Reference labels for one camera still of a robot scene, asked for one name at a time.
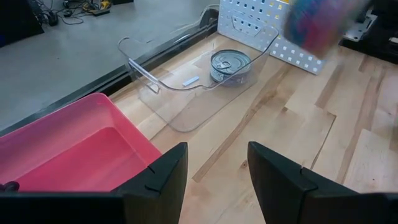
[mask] wood grain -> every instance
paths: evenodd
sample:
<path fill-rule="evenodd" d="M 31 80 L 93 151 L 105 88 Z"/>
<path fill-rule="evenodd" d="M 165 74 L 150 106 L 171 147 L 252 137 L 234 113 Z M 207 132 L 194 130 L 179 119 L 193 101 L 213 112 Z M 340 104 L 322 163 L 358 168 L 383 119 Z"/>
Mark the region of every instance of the wood grain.
<path fill-rule="evenodd" d="M 228 44 L 212 35 L 153 73 L 203 69 L 206 55 Z M 275 58 L 256 70 L 256 84 L 189 133 L 175 131 L 142 103 L 138 82 L 111 96 L 161 152 L 188 142 L 180 223 L 264 223 L 247 166 L 249 141 L 353 190 L 398 191 L 395 65 L 340 47 L 318 76 Z"/>

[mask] plastic bin handle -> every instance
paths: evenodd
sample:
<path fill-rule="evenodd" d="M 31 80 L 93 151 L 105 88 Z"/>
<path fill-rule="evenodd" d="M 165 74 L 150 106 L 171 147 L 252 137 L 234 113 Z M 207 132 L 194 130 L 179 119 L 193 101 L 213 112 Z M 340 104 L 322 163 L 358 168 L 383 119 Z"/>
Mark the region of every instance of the plastic bin handle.
<path fill-rule="evenodd" d="M 145 70 L 144 68 L 142 68 L 137 62 L 135 62 L 133 59 L 131 59 L 120 47 L 121 42 L 123 42 L 124 40 L 130 39 L 130 37 L 123 37 L 121 40 L 119 40 L 118 42 L 118 49 L 120 52 L 122 52 L 122 54 L 124 56 L 126 56 L 126 58 L 128 59 L 128 63 L 129 66 L 131 66 L 132 68 L 135 68 L 139 73 L 141 73 L 143 76 L 145 76 L 147 79 L 149 79 L 156 87 L 157 89 L 153 89 L 151 86 L 149 86 L 148 84 L 144 83 L 140 78 L 137 78 L 140 82 L 142 82 L 143 84 L 145 84 L 145 86 L 147 86 L 150 90 L 152 90 L 155 94 L 159 93 L 159 86 L 157 85 L 160 81 L 153 76 L 151 73 L 149 73 L 147 70 Z"/>

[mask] white pegboard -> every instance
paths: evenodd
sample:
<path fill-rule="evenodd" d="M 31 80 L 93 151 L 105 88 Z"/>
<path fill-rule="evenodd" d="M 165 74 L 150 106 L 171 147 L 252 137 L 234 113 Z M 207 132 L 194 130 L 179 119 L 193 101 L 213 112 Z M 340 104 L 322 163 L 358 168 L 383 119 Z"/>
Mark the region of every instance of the white pegboard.
<path fill-rule="evenodd" d="M 264 24 L 283 33 L 284 16 L 289 7 L 277 0 L 221 0 L 218 32 L 263 51 L 275 37 L 263 29 Z M 270 55 L 316 75 L 325 63 L 281 35 L 272 43 Z"/>

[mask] tin can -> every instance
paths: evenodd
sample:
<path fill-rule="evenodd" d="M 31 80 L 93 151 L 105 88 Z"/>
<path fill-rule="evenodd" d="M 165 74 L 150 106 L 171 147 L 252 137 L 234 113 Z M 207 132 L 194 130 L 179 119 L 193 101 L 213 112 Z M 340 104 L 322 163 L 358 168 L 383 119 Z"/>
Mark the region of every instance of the tin can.
<path fill-rule="evenodd" d="M 238 50 L 220 50 L 211 56 L 210 77 L 224 86 L 240 86 L 251 76 L 251 59 Z"/>

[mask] blurry colorful object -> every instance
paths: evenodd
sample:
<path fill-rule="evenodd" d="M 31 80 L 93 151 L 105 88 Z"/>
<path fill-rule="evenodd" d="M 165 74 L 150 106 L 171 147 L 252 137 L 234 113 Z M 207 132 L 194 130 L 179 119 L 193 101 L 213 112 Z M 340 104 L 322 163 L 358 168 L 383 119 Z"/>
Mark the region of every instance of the blurry colorful object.
<path fill-rule="evenodd" d="M 355 22 L 369 0 L 296 0 L 284 37 L 317 57 L 324 57 Z"/>

